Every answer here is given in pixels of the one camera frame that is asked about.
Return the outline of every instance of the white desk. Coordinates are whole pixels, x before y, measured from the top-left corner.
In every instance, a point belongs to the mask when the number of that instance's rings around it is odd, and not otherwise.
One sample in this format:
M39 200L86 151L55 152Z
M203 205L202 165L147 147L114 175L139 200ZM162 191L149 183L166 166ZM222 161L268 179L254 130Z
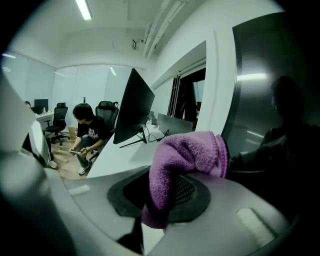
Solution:
M52 119L54 114L55 113L51 111L51 112L36 115L36 120L40 123L42 130L45 130L48 127L48 124L47 122L45 122L45 120L50 120L49 125L52 126Z
M150 134L154 135L157 139L164 136L154 125L147 124L147 127ZM123 148L119 147L138 141L138 136L134 136L119 144L114 144L114 136L112 136L93 164L87 178L120 173L137 167L151 165L156 148L160 142L154 141L149 143L147 129L145 129L144 134L146 135L147 144L139 142ZM150 141L155 140L155 137L151 136Z

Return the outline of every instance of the fluorescent light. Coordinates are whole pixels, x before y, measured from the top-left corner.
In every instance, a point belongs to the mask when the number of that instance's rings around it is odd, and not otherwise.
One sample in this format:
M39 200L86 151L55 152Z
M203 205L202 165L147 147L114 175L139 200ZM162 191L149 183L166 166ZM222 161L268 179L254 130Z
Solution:
M236 77L237 81L248 81L248 80L265 80L267 79L266 73L257 73L257 74L242 74Z
M82 14L82 17L85 20L91 20L91 14L89 12L86 0L75 0L76 4L78 5L80 12Z
M117 75L116 72L115 72L115 70L114 70L114 68L113 68L112 66L110 67L110 70L111 70L111 72L112 72L112 74L113 74L114 76Z
M258 137L260 137L260 138L263 138L262 135L260 135L260 134L258 134L258 133L255 133L255 132L253 132L253 131L250 131L250 130L247 130L247 133L248 133L248 134L255 135L255 136L258 136Z
M6 54L6 53L2 53L2 56L8 57L8 58L11 58L11 59L15 59L16 58L16 56L13 56L13 55L10 55L10 54Z
M63 77L65 77L65 75L64 74L61 74L61 73L59 73L59 72L57 72L57 71L54 71L54 73L56 73L57 75L59 75L59 76L63 76Z

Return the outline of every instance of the gray plastic surface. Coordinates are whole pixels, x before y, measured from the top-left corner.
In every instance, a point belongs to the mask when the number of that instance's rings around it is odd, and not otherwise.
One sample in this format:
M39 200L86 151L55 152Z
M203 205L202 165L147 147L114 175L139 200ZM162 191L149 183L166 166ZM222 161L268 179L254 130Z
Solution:
M93 224L91 219L84 215L56 170L45 169L45 173L51 188L52 199L73 239L78 256L139 255L113 241L108 232L103 232Z
M107 192L113 184L140 172L144 168L145 166L102 177L65 180L64 184L68 190L83 185L90 187L87 192L72 195L74 202L101 231L108 234L112 239L118 240L131 233L135 219L118 215L107 199Z
M237 216L237 211L244 208L258 213L276 236L288 230L288 221L277 209L242 185L202 173L189 176L209 188L211 202L192 222L170 224L150 256L163 256L168 252L184 256L246 256L257 252L257 241ZM274 248L273 245L260 255L268 255Z
M114 183L143 168L64 183L68 190L83 185L90 186L90 191L74 195L73 199L96 227L116 240L130 233L134 220L121 217L115 212L107 200L107 191ZM257 240L237 215L237 211L245 208L253 209L276 237L288 230L288 221L277 209L242 185L202 173L188 176L208 187L211 193L209 206L191 222L170 224L162 240L148 255L268 255L279 241L276 238L272 245L261 250Z

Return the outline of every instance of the microfiber cloth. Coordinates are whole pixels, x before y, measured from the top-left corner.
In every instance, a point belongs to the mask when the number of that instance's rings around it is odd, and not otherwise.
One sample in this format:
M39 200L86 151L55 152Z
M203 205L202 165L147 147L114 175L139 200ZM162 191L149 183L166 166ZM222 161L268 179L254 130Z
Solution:
M227 149L220 135L195 131L166 137L157 147L150 167L150 198L142 209L142 222L154 229L167 226L172 172L198 171L224 178L227 166Z

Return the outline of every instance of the office chair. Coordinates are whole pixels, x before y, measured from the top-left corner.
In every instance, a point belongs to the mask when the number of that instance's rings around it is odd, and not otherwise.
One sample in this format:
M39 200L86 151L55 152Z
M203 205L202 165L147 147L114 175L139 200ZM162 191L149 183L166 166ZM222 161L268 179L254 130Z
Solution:
M65 102L60 102L56 105L54 108L54 116L53 116L53 125L50 126L49 122L50 120L46 120L48 127L44 130L43 134L45 132L48 133L54 133L54 137L51 138L51 143L53 143L55 140L59 140L60 146L62 146L61 138L68 138L70 140L69 136L65 136L62 131L66 127L66 114L68 111L68 107L66 106Z
M102 117L105 122L107 132L109 132L108 139L110 139L115 132L115 123L119 113L118 106L119 104L117 101L113 103L111 101L100 101L99 105L95 107L95 116ZM89 163L92 165L92 159L98 156L99 152L89 159Z

